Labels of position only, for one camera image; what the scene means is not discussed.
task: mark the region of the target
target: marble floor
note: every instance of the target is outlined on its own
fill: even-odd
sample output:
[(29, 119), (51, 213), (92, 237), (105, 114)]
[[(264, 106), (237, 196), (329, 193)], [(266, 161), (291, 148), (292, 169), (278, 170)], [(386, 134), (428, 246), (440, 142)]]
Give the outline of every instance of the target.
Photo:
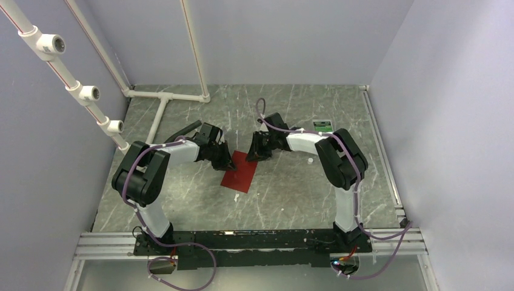
[[(137, 86), (136, 90), (199, 95), (198, 86)], [(382, 167), (370, 116), (352, 85), (211, 85), (211, 102), (170, 101), (155, 142), (191, 122), (222, 127), (230, 151), (247, 152), (258, 129), (255, 101), (264, 97), (267, 114), (278, 112), (289, 127), (313, 129), (313, 119), (331, 119), (335, 128), (349, 130), (366, 155), (369, 169), (360, 190), (365, 227), (399, 227), (394, 202)], [(145, 141), (159, 100), (133, 98), (122, 136)], [(314, 158), (308, 165), (307, 158)], [(98, 208), (94, 232), (126, 232), (139, 224), (124, 205), (110, 180), (121, 162), (116, 152)], [(161, 191), (163, 209), (176, 230), (244, 230), (330, 228), (335, 217), (334, 188), (326, 179), (317, 156), (275, 151), (259, 162), (248, 193), (220, 186), (224, 172), (201, 161), (168, 168)]]

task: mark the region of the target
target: white wall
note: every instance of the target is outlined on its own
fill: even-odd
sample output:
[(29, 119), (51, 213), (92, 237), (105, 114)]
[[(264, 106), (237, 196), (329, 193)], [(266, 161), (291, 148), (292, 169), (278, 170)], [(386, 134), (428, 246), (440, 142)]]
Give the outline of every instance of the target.
[[(100, 108), (122, 118), (118, 86), (62, 0), (18, 0), (62, 60), (97, 85)], [(62, 290), (79, 234), (89, 229), (115, 145), (0, 13), (0, 289)]]
[[(210, 84), (369, 84), (412, 1), (189, 2)], [(178, 0), (87, 2), (132, 84), (198, 84)]]
[(372, 83), (441, 290), (514, 290), (514, 4), (416, 0)]

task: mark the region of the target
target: red cloth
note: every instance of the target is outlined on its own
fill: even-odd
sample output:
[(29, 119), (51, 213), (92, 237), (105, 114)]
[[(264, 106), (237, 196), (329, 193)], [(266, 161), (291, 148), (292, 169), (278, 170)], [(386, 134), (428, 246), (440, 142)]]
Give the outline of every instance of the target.
[(246, 156), (246, 153), (234, 151), (232, 161), (234, 161), (237, 170), (225, 172), (225, 176), (221, 180), (223, 187), (248, 193), (255, 169), (257, 168), (257, 162), (247, 162), (245, 160)]

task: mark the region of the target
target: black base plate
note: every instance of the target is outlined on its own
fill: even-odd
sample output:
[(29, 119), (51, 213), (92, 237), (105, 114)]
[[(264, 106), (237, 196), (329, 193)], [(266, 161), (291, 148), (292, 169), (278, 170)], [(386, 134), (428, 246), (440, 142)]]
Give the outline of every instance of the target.
[[(310, 264), (330, 267), (330, 253), (349, 253), (357, 245), (357, 253), (372, 251), (369, 238), (352, 234), (350, 242), (342, 241), (333, 229), (234, 230), (173, 233), (175, 243), (195, 242), (213, 250), (219, 267), (281, 266)], [(163, 255), (155, 252), (146, 234), (138, 235), (136, 256)], [(210, 255), (199, 247), (177, 248), (178, 270), (211, 267)]]

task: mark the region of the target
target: green label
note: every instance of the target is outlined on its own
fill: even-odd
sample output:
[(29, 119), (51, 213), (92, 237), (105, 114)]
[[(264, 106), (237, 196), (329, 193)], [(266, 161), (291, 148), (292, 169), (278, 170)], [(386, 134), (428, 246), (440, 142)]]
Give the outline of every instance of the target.
[(317, 132), (333, 132), (331, 120), (313, 120), (314, 129)]

